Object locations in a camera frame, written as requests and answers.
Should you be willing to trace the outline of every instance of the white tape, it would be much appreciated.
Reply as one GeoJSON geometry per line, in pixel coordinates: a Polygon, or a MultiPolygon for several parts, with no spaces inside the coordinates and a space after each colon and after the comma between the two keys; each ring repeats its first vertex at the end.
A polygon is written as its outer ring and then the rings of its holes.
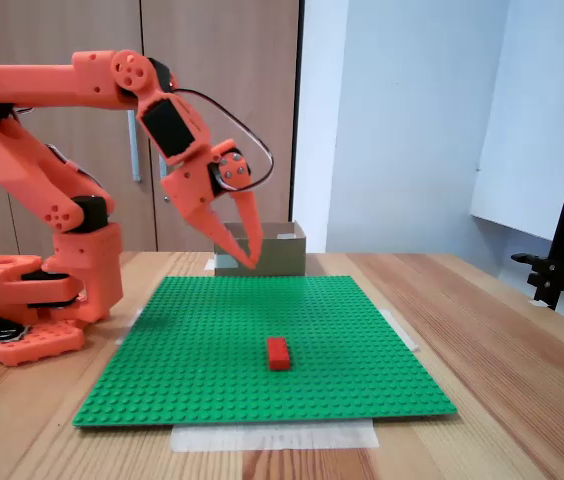
{"type": "Polygon", "coordinates": [[[135,324],[135,322],[138,320],[138,318],[140,318],[140,315],[142,315],[142,310],[144,310],[144,309],[138,308],[138,310],[135,312],[135,315],[133,315],[133,317],[131,317],[131,321],[129,322],[127,327],[124,329],[124,334],[115,341],[116,345],[122,345],[124,343],[124,340],[126,340],[127,335],[131,331],[131,328],[133,328],[133,325],[135,324]]]}
{"type": "Polygon", "coordinates": [[[385,320],[391,325],[391,328],[398,334],[398,336],[402,339],[404,344],[409,347],[409,350],[412,352],[417,352],[420,349],[420,346],[413,341],[413,339],[409,336],[408,333],[400,326],[398,321],[393,318],[393,315],[389,310],[381,309],[380,313],[384,316],[385,320]]]}
{"type": "Polygon", "coordinates": [[[226,253],[216,255],[215,268],[238,268],[238,261],[226,253]]]}
{"type": "Polygon", "coordinates": [[[548,307],[549,304],[543,300],[529,300],[529,303],[534,307],[548,307]]]}
{"type": "Polygon", "coordinates": [[[175,426],[174,452],[378,448],[371,419],[175,426]]]}

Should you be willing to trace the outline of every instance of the cabinet handle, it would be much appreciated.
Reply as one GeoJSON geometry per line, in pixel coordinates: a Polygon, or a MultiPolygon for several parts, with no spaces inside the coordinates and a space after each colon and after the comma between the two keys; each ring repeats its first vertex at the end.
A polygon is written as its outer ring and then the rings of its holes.
{"type": "Polygon", "coordinates": [[[160,157],[160,179],[166,177],[169,174],[169,169],[166,165],[166,161],[162,155],[160,157]]]}
{"type": "Polygon", "coordinates": [[[140,183],[142,181],[142,174],[140,173],[140,155],[138,153],[138,130],[135,123],[135,111],[127,110],[129,117],[129,140],[131,143],[131,173],[133,174],[133,181],[140,183]]]}

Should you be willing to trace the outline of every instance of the cardboard box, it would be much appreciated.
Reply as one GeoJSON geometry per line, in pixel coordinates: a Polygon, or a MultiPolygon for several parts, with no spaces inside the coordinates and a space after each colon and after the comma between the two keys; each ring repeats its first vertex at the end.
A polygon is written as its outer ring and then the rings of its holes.
{"type": "MultiPolygon", "coordinates": [[[[226,223],[226,227],[245,251],[248,239],[241,223],[226,223]]],[[[297,222],[263,223],[262,255],[255,270],[239,264],[217,245],[215,275],[225,277],[277,277],[304,275],[306,269],[306,236],[297,222]]]]}

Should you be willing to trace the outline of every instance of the wooden table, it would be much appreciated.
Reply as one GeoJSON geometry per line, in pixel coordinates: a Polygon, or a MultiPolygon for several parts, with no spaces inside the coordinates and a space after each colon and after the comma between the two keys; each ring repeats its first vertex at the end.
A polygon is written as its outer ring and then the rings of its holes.
{"type": "Polygon", "coordinates": [[[0,478],[564,478],[564,318],[450,255],[309,256],[308,273],[351,275],[390,309],[457,417],[376,421],[369,450],[173,454],[170,428],[74,428],[162,277],[209,275],[210,256],[123,255],[124,299],[84,350],[0,365],[0,478]]]}

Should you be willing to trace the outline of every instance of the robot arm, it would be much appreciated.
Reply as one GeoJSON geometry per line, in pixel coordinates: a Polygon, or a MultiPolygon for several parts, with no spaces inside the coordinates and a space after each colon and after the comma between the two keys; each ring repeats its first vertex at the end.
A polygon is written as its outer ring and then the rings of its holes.
{"type": "Polygon", "coordinates": [[[55,233],[79,228],[83,209],[73,199],[99,196],[107,213],[113,199],[80,168],[28,133],[14,107],[87,106],[137,109],[137,120],[166,159],[177,166],[162,180],[190,225],[253,268],[262,245],[249,167],[232,140],[211,145],[202,117],[175,90],[167,67],[130,50],[78,52],[72,65],[0,66],[0,184],[55,233]],[[211,209],[229,193],[249,236],[244,252],[211,209]]]}

